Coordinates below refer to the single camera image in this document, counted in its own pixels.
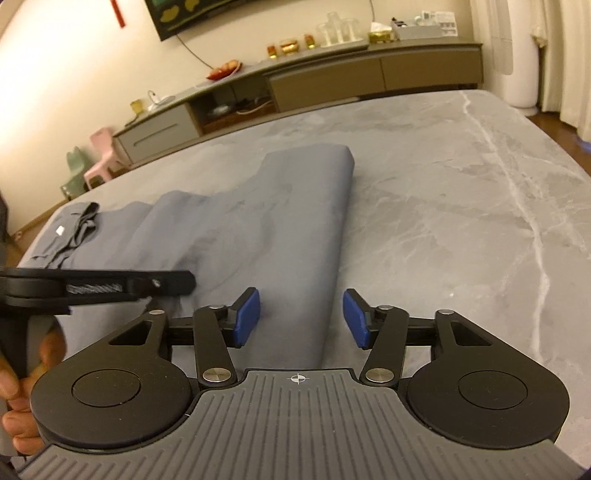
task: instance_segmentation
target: crosshair marking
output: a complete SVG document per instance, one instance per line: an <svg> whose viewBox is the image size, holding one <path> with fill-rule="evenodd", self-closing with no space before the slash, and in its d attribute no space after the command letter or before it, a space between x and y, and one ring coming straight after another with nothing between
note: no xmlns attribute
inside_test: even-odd
<svg viewBox="0 0 591 480"><path fill-rule="evenodd" d="M309 378L308 377L304 377L302 374L297 374L297 375L294 375L293 377L291 377L290 380L293 383L297 383L299 385L302 382L305 382L306 380L309 380Z"/></svg>

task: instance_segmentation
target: small plastic chair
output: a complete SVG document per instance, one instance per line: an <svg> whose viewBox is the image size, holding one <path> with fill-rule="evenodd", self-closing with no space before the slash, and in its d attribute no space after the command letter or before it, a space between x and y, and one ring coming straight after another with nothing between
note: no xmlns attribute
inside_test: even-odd
<svg viewBox="0 0 591 480"><path fill-rule="evenodd" d="M70 179L61 186L61 191L69 200L72 200L87 192L85 173L93 167L94 163L78 147L67 153L66 161L70 169Z"/></svg>
<svg viewBox="0 0 591 480"><path fill-rule="evenodd" d="M100 152L100 160L84 174L84 180L90 186L90 179L93 177L101 177L103 181L107 182L113 180L113 175L109 171L109 165L118 163L125 167L117 152L113 147L113 135L108 128L101 128L90 136L90 142Z"/></svg>

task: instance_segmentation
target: finger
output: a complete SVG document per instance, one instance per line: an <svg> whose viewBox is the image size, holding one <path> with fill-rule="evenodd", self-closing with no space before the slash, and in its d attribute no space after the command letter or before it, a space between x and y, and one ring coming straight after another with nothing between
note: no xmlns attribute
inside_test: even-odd
<svg viewBox="0 0 591 480"><path fill-rule="evenodd" d="M45 335L41 345L39 346L39 357L42 363L48 367L54 367L60 363L66 356L66 340L60 324L56 322L56 326Z"/></svg>
<svg viewBox="0 0 591 480"><path fill-rule="evenodd" d="M17 398L20 384L14 370L0 353L0 398L11 400Z"/></svg>
<svg viewBox="0 0 591 480"><path fill-rule="evenodd" d="M27 397L19 397L9 400L10 408L16 411L31 411L31 402Z"/></svg>
<svg viewBox="0 0 591 480"><path fill-rule="evenodd" d="M2 417L2 426L13 437L39 437L39 430L32 413L9 411Z"/></svg>
<svg viewBox="0 0 591 480"><path fill-rule="evenodd" d="M25 397L31 397L33 386L35 383L37 383L37 380L39 380L48 370L49 367L46 364L39 364L28 377L21 380L22 392Z"/></svg>
<svg viewBox="0 0 591 480"><path fill-rule="evenodd" d="M12 439L12 445L17 451L24 453L25 455L35 455L39 450L43 448L43 440L41 437L32 439L22 439L20 437L14 437Z"/></svg>

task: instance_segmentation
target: silver screw head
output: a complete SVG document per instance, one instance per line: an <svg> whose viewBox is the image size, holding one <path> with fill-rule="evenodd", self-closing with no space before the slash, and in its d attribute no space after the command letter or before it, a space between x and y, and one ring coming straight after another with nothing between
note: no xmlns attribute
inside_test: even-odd
<svg viewBox="0 0 591 480"><path fill-rule="evenodd" d="M387 368L372 368L365 372L365 378L374 383L388 383L394 380L394 373Z"/></svg>
<svg viewBox="0 0 591 480"><path fill-rule="evenodd" d="M208 368L203 372L203 379L211 383L220 383L230 380L232 373L227 368L214 367Z"/></svg>

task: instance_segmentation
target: cabinet drawer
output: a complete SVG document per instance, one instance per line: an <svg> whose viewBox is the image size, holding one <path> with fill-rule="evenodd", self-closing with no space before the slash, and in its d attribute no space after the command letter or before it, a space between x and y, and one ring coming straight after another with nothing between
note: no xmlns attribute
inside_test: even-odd
<svg viewBox="0 0 591 480"><path fill-rule="evenodd" d="M184 103L121 134L119 141L131 162L138 163L198 137L189 106Z"/></svg>
<svg viewBox="0 0 591 480"><path fill-rule="evenodd" d="M478 47L401 51L381 61L387 90L483 82Z"/></svg>
<svg viewBox="0 0 591 480"><path fill-rule="evenodd" d="M378 58L299 68L269 78L280 112L385 90Z"/></svg>

